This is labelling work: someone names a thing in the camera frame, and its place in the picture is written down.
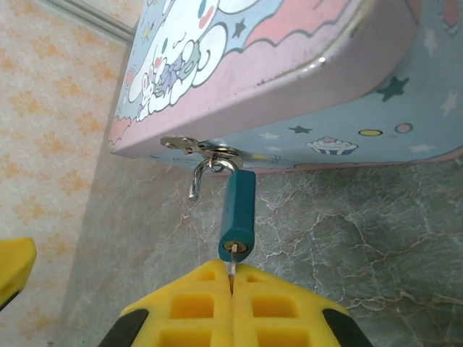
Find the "beige patterned wall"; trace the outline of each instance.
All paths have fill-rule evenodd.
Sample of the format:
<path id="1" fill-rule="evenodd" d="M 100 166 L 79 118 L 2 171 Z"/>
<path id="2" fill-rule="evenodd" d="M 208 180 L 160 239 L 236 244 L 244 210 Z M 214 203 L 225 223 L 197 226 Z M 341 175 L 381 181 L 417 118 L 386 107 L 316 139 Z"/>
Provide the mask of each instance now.
<path id="1" fill-rule="evenodd" d="M 113 18 L 133 27 L 142 13 L 145 1 L 155 2 L 158 0 L 83 0 L 97 9 L 109 14 Z"/>
<path id="2" fill-rule="evenodd" d="M 0 1 L 0 239 L 32 236 L 0 345 L 53 342 L 125 47 L 33 0 Z"/>

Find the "gray marble surface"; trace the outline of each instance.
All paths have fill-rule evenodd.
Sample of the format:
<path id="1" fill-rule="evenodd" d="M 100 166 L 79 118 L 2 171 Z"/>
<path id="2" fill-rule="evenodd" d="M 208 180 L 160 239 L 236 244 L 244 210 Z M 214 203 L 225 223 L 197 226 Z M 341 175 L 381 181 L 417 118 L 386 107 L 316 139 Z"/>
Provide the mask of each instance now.
<path id="1" fill-rule="evenodd" d="M 97 346 L 121 310 L 217 257 L 226 178 L 107 153 L 54 346 Z M 463 346 L 463 158 L 258 176 L 250 264 L 340 302 L 376 347 Z"/>

